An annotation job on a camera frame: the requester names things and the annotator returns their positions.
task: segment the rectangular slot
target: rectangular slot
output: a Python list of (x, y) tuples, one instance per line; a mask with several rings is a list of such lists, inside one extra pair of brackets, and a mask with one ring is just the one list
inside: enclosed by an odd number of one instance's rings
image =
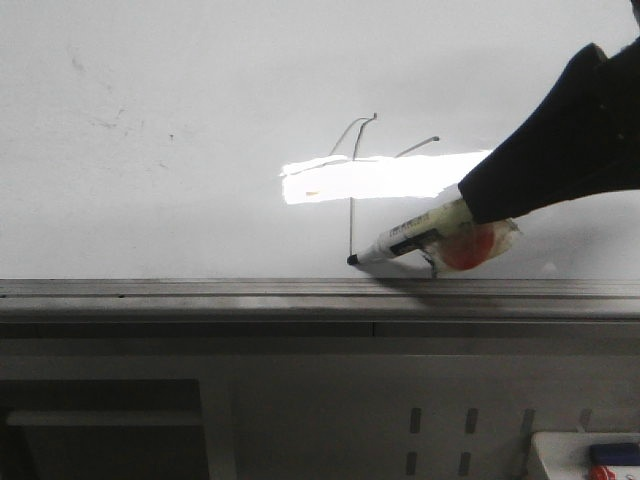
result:
[(527, 408), (522, 415), (522, 425), (520, 433), (522, 435), (530, 435), (533, 432), (533, 421), (536, 417), (536, 411), (533, 408)]
[(470, 408), (467, 411), (467, 420), (465, 422), (464, 425), (464, 432), (466, 434), (474, 434), (476, 433), (476, 427), (478, 425), (478, 409), (477, 408)]
[(408, 477), (413, 477), (416, 474), (417, 464), (418, 464), (418, 454), (416, 452), (407, 453), (407, 465), (405, 467), (405, 474)]
[(589, 423), (591, 423), (592, 414), (593, 414), (593, 410), (591, 410), (590, 408), (585, 408), (580, 412), (578, 423), (584, 431), (587, 431), (587, 429), (589, 428)]
[(471, 453), (462, 452), (460, 454), (460, 465), (458, 465), (458, 476), (468, 477), (471, 469)]
[(411, 421), (409, 422), (409, 431), (411, 433), (420, 433), (420, 421), (422, 418), (422, 409), (411, 409)]

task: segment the red object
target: red object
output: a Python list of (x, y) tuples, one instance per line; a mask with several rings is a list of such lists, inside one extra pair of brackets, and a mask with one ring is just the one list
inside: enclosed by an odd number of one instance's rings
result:
[(442, 261), (455, 270), (469, 270), (489, 258), (496, 236), (492, 223), (469, 225), (440, 240)]
[(636, 480), (638, 467), (596, 465), (589, 470), (589, 480)]

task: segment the white surface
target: white surface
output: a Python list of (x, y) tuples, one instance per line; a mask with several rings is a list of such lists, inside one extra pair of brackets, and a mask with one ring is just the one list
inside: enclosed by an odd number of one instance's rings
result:
[(589, 446), (623, 442), (640, 442), (640, 433), (536, 433), (529, 459), (531, 480), (584, 480), (591, 466)]
[[(626, 0), (0, 0), (0, 276), (425, 275), (348, 267), (348, 201), (286, 205), (282, 166), (373, 112), (365, 156), (495, 148), (578, 49), (636, 34)], [(356, 246), (437, 203), (358, 202)], [(638, 210), (536, 212), (467, 276), (637, 278)]]

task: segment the metal ledge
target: metal ledge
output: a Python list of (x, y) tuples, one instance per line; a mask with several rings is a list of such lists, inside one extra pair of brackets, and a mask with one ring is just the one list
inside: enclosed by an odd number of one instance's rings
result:
[(639, 292), (637, 282), (584, 280), (2, 280), (0, 323), (635, 325)]

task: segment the marker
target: marker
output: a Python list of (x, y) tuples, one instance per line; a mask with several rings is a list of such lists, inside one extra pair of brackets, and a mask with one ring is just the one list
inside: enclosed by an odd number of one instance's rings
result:
[(472, 221), (466, 202), (459, 198), (381, 233), (369, 248), (350, 255), (347, 263), (362, 265), (399, 257), (446, 238), (458, 231), (460, 225)]

